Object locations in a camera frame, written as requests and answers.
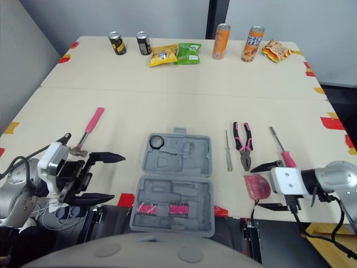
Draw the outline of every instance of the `hammer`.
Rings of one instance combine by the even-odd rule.
[[[93,115],[92,119],[89,121],[87,128],[85,129],[83,137],[80,139],[79,143],[77,146],[73,147],[72,149],[69,150],[69,153],[74,156],[81,156],[81,157],[86,157],[87,156],[87,151],[81,150],[83,143],[87,139],[89,133],[92,132],[94,129],[95,125],[99,121],[100,116],[104,112],[104,108],[99,107],[97,108],[97,111]]]

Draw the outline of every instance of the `gray wall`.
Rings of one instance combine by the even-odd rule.
[[[21,0],[62,55],[82,35],[204,39],[209,0]]]
[[[357,87],[356,0],[230,0],[230,39],[245,40],[251,26],[295,42],[320,83]]]
[[[18,0],[0,0],[0,134],[59,58]]]

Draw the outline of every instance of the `pink hammer handle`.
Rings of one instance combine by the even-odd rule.
[[[92,130],[94,129],[95,125],[98,123],[100,116],[104,112],[104,108],[99,107],[95,114],[93,115],[93,118],[89,121],[87,128],[85,129],[86,133],[91,133]]]
[[[295,168],[296,167],[295,161],[290,156],[289,152],[282,152],[281,155],[282,155],[282,157],[284,159],[284,163],[285,163],[287,168]]]

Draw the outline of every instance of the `gray tool case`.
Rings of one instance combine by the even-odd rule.
[[[206,179],[212,174],[209,137],[187,135],[184,128],[151,134],[143,170],[147,175],[138,183],[132,230],[213,236],[213,187]]]

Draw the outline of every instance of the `black rubber ring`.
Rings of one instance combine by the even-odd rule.
[[[161,140],[160,146],[158,146],[158,147],[153,146],[152,141],[154,138],[159,138]],[[154,135],[154,136],[151,136],[151,138],[149,140],[149,144],[150,144],[150,147],[153,148],[154,150],[159,150],[165,144],[165,142],[163,141],[163,138],[161,136]]]

